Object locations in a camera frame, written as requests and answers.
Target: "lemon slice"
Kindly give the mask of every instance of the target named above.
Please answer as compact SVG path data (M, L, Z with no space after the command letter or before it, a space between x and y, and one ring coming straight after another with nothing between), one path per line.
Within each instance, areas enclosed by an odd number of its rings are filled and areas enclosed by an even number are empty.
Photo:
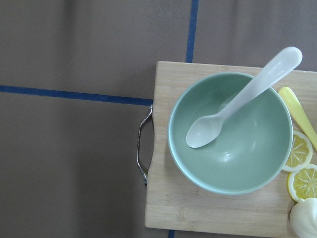
M287 188L297 202L309 197L317 198L317 165L308 164L299 171L289 173Z
M283 170L294 172L303 169L312 160L313 147L309 139L299 131L293 131L291 153Z

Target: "empty bowl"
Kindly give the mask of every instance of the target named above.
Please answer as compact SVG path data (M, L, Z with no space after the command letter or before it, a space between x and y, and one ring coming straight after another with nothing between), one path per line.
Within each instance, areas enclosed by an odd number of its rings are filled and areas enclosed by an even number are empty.
M239 72L207 76L191 85L171 111L167 139L172 157L190 181L208 191L255 191L278 175L291 151L291 117L272 88L230 117L211 143L200 148L186 144L192 123L219 112L251 79Z

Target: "wood grain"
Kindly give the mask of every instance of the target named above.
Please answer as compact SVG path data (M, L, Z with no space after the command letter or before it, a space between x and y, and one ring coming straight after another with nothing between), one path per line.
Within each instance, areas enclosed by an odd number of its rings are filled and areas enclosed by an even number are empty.
M155 141L147 188L145 226L151 228L296 238L289 223L295 202L281 173L265 187L245 195L211 193L190 182L177 168L167 144L170 111L181 93L195 81L218 72L256 75L260 68L160 61L154 95ZM313 127L317 128L317 73L293 71L274 85L293 89ZM293 122L294 129L301 131ZM314 150L312 163L317 162Z

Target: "garlic bulb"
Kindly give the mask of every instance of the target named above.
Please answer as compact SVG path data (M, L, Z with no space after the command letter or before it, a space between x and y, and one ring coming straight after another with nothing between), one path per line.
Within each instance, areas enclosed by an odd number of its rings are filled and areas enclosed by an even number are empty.
M317 238L317 198L297 203L291 211L290 222L300 238Z

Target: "yellow knife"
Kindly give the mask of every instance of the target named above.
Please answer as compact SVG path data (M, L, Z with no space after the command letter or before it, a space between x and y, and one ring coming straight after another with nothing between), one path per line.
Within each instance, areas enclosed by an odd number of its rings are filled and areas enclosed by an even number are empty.
M278 93L286 104L293 119L301 127L314 148L317 150L317 134L293 90L289 87L282 87Z

